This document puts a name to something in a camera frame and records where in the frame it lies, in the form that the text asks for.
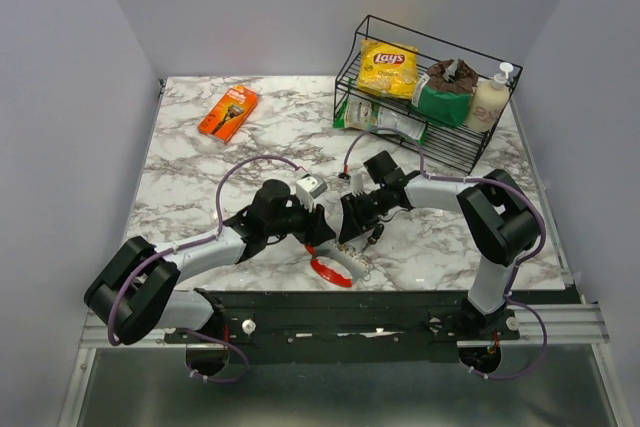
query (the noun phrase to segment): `soap bottle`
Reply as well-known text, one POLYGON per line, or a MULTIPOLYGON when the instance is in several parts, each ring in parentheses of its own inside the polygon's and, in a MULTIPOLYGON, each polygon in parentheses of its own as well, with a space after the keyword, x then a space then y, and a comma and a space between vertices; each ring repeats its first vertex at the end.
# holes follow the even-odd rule
POLYGON ((503 62, 500 64, 500 73, 494 75, 493 79, 478 84, 464 121, 471 130, 486 132, 498 121, 509 101, 507 82, 511 72, 513 65, 503 62))

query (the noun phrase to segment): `red plastic object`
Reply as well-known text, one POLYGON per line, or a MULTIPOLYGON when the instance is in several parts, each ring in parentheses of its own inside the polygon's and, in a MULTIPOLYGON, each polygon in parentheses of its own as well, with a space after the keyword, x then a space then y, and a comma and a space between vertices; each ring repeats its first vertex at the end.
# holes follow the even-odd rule
MULTIPOLYGON (((315 251, 313 250, 313 247, 311 247, 310 245, 305 245, 305 248, 307 249, 307 252, 309 252, 311 255, 315 253, 315 251)), ((351 279, 348 279, 347 277, 343 277, 342 275, 337 273, 335 270, 330 269, 329 267, 324 265, 318 259, 311 259, 311 268, 315 270, 316 274, 318 274, 324 280, 331 282, 332 284, 337 285, 338 287, 344 287, 346 289, 349 289, 353 286, 353 282, 351 282, 351 279)))

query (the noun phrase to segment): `wire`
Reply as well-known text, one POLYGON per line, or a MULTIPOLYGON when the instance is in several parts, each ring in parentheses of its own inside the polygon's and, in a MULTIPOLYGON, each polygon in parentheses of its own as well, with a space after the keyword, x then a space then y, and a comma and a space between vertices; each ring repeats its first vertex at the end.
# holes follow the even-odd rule
POLYGON ((389 217, 388 219, 380 219, 380 222, 384 222, 385 224, 391 222, 400 212, 409 212, 409 209, 396 210, 391 217, 389 217))
POLYGON ((500 347, 500 337, 498 336, 498 331, 496 329, 493 330, 493 345, 487 349, 487 352, 490 354, 495 354, 496 350, 500 347))
POLYGON ((517 259, 515 261, 513 272, 511 273, 511 277, 507 281, 505 290, 503 292, 503 296, 504 296, 505 301, 506 301, 507 304, 514 305, 516 307, 521 307, 523 309, 528 310, 529 312, 531 312, 534 315, 534 317, 540 323, 540 328, 542 329, 542 347, 540 349, 540 353, 538 354, 538 357, 536 357, 536 359, 533 362, 531 362, 531 364, 529 364, 529 366, 527 366, 526 368, 524 368, 523 370, 521 370, 520 372, 517 372, 515 374, 489 375, 489 374, 483 374, 482 372, 478 372, 478 371, 475 371, 473 369, 470 370, 470 372, 474 372, 475 374, 477 374, 477 375, 479 375, 479 376, 481 376, 481 377, 483 377, 484 379, 487 379, 487 380, 512 380, 512 379, 517 379, 519 377, 527 375, 528 373, 530 373, 533 369, 535 369, 540 364, 542 359, 544 359, 544 357, 547 354, 547 341, 548 341, 547 328, 546 328, 546 326, 544 324, 544 321, 542 320, 542 317, 540 316, 540 314, 538 314, 538 312, 536 312, 533 308, 529 307, 526 304, 522 304, 520 302, 515 302, 515 301, 511 300, 509 298, 509 292, 511 291, 511 287, 513 286, 513 283, 515 282, 516 275, 518 273, 518 269, 520 268, 520 266, 524 262, 526 262, 527 260, 529 260, 529 259, 535 257, 536 255, 538 255, 540 253, 540 251, 542 251, 542 249, 544 248, 544 245, 545 245, 546 239, 547 239, 547 229, 546 229, 546 226, 545 226, 545 223, 544 223, 544 219, 542 218, 542 215, 540 215, 540 212, 538 212, 538 209, 536 209, 535 205, 533 205, 533 203, 527 198, 526 195, 524 195, 518 189, 515 189, 515 188, 511 187, 510 185, 505 184, 504 182, 500 182, 498 180, 493 180, 493 179, 485 179, 484 177, 447 177, 447 176, 438 176, 438 175, 428 174, 426 172, 426 170, 425 170, 425 160, 424 160, 424 152, 422 151, 422 146, 415 139, 409 137, 407 134, 405 134, 401 130, 393 129, 391 127, 373 127, 373 128, 371 128, 369 130, 366 130, 366 131, 362 132, 355 139, 353 139, 353 142, 349 146, 349 149, 347 150, 347 153, 344 156, 344 162, 343 162, 344 172, 347 172, 347 170, 348 170, 349 156, 351 155, 351 152, 353 151, 353 148, 355 147, 356 143, 358 143, 358 141, 362 137, 364 137, 365 135, 372 134, 374 132, 378 132, 378 131, 381 131, 381 130, 388 131, 388 132, 393 132, 396 135, 399 135, 399 136, 405 138, 406 140, 411 142, 417 148, 418 155, 420 156, 420 174, 423 177, 425 177, 425 178, 427 178, 429 180, 442 181, 442 182, 461 182, 461 183, 467 183, 467 184, 488 184, 488 185, 492 185, 494 187, 501 188, 501 189, 506 190, 507 192, 515 195, 516 197, 518 197, 518 199, 520 199, 527 206, 527 209, 531 212, 531 214, 535 218, 536 223, 538 224, 538 229, 540 230, 540 242, 538 242, 538 245, 536 246, 535 249, 533 249, 531 252, 525 254, 524 256, 520 257, 519 259, 517 259))
POLYGON ((548 342, 549 342, 549 335, 547 333, 547 326, 545 325, 544 321, 542 320, 542 317, 540 316, 540 314, 536 310, 534 310, 532 307, 530 307, 529 305, 523 304, 521 302, 516 302, 515 300, 511 300, 508 297, 507 297, 507 304, 513 305, 515 307, 521 307, 521 308, 523 308, 525 310, 528 310, 529 312, 531 312, 533 314, 533 316, 536 318, 536 320, 540 324, 540 329, 542 330, 542 347, 540 347, 540 352, 538 353, 538 356, 528 366, 526 366, 524 369, 522 369, 521 371, 516 372, 514 374, 504 374, 504 375, 491 374, 491 375, 489 375, 489 374, 483 374, 482 372, 479 372, 479 371, 477 371, 475 369, 470 369, 469 370, 469 372, 473 372, 478 377, 482 377, 485 380, 514 380, 514 379, 518 379, 520 377, 524 377, 525 375, 530 374, 531 372, 533 372, 533 370, 535 370, 536 367, 538 367, 538 365, 540 365, 542 360, 547 355, 547 347, 548 347, 548 342))
POLYGON ((242 363, 246 367, 245 370, 242 371, 242 373, 238 374, 235 377, 231 377, 228 379, 225 379, 225 378, 218 379, 216 377, 209 377, 207 375, 202 375, 196 369, 193 369, 190 364, 187 364, 187 369, 189 369, 191 376, 197 377, 198 379, 202 379, 205 382, 211 382, 214 384, 235 384, 251 370, 251 364, 249 364, 249 359, 247 358, 245 353, 242 352, 242 350, 240 350, 235 345, 230 344, 229 342, 226 342, 224 340, 216 339, 215 337, 209 337, 208 335, 201 334, 200 332, 196 332, 195 330, 191 330, 191 329, 180 329, 180 330, 182 330, 186 334, 197 337, 200 340, 204 340, 212 344, 219 344, 219 345, 222 345, 223 347, 226 347, 227 349, 233 350, 242 359, 242 363))
POLYGON ((151 257, 149 257, 148 259, 144 260, 142 263, 140 263, 135 269, 133 269, 133 271, 129 274, 129 276, 126 278, 126 280, 122 284, 122 287, 120 287, 120 290, 116 294, 116 298, 113 300, 113 304, 111 305, 111 310, 109 311, 109 319, 107 321, 107 339, 109 340, 109 343, 111 345, 116 347, 122 343, 120 339, 118 339, 115 335, 116 318, 118 316, 118 310, 120 309, 120 304, 122 303, 122 300, 124 299, 124 296, 126 295, 127 290, 129 289, 129 287, 131 287, 131 284, 133 284, 136 277, 138 277, 149 265, 152 265, 154 262, 156 262, 161 257, 164 257, 165 255, 169 255, 185 249, 190 249, 192 247, 197 247, 199 245, 203 245, 208 242, 211 242, 212 240, 217 239, 220 233, 222 232, 222 229, 224 228, 224 223, 222 222, 222 207, 220 206, 220 194, 222 192, 222 186, 225 184, 227 180, 229 180, 229 177, 231 177, 234 172, 236 172, 238 169, 245 166, 246 164, 255 162, 256 160, 278 160, 280 162, 284 162, 285 164, 290 165, 296 171, 300 169, 304 170, 304 167, 299 166, 293 163, 291 160, 285 157, 280 157, 278 155, 256 155, 254 157, 249 157, 248 159, 243 160, 242 162, 234 165, 231 169, 229 169, 229 172, 227 172, 222 177, 222 179, 220 180, 220 183, 218 184, 218 188, 216 189, 216 213, 218 214, 218 231, 215 234, 211 234, 210 236, 205 237, 203 239, 192 240, 191 242, 185 242, 184 244, 177 245, 176 247, 172 247, 172 248, 163 250, 161 252, 157 252, 153 254, 151 257))
POLYGON ((271 242, 267 242, 267 246, 279 244, 280 242, 282 242, 286 238, 287 238, 286 235, 279 235, 276 240, 273 240, 271 242))

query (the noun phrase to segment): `black wire basket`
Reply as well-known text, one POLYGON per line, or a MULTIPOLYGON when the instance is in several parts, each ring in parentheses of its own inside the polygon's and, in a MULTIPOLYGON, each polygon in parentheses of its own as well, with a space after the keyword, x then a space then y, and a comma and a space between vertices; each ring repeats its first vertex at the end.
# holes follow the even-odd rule
MULTIPOLYGON (((499 71, 498 65, 506 61, 438 39, 395 22, 367 15, 354 32, 349 56, 336 76, 333 107, 334 120, 338 116, 340 107, 347 96, 355 96, 369 102, 375 102, 400 115, 428 124, 426 140, 422 145, 425 156, 464 174, 470 174, 493 137, 499 121, 496 122, 491 130, 483 133, 474 132, 464 125, 455 128, 446 127, 434 119, 414 111, 408 100, 379 97, 358 89, 357 79, 361 60, 360 40, 363 39, 377 40, 403 50, 407 49, 398 44, 417 47, 416 59, 419 76, 426 73, 427 68, 435 62, 443 59, 460 58, 469 64, 481 79, 488 79, 499 71)), ((511 63, 514 66, 514 71, 512 78, 507 83, 510 92, 509 99, 511 99, 511 95, 513 95, 522 74, 522 67, 513 62, 511 63)), ((379 137, 407 149, 416 150, 416 147, 403 137, 395 135, 379 135, 379 137)))

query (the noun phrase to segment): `white marble surface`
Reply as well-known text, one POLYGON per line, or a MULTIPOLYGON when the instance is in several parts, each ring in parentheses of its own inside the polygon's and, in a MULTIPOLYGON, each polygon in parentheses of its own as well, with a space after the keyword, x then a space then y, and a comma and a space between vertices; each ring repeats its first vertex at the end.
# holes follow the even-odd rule
MULTIPOLYGON (((142 174, 128 236, 144 235, 151 242, 179 241, 212 229, 217 182, 234 164, 257 154, 277 154, 320 173, 330 191, 319 201, 328 222, 339 231, 339 197, 348 192, 339 172, 344 153, 356 131, 332 128, 333 79, 330 77, 178 77, 170 78, 146 165, 142 174), (232 85, 243 84, 261 95, 260 103, 228 145, 198 133, 197 125, 232 85)), ((413 152, 375 138, 363 139, 350 166, 388 150, 405 172, 418 167, 413 152)), ((473 174, 494 168, 508 170, 537 204, 530 166, 512 113, 506 111, 496 134, 473 174)), ((429 162, 440 174, 457 172, 429 162)), ((293 186, 295 174, 278 163, 257 162, 241 169, 222 192, 225 218, 249 204, 254 192, 270 177, 293 186)), ((360 248, 365 239, 352 242, 360 248)), ((478 261, 461 215, 439 210, 401 212, 386 225, 380 243, 363 259, 370 269, 357 290, 468 289, 478 261)), ((522 269, 518 289, 562 289, 559 262, 550 241, 522 269)), ((267 248, 240 265, 220 267, 189 282, 226 290, 343 290, 320 278, 309 266, 309 254, 292 237, 267 248)))

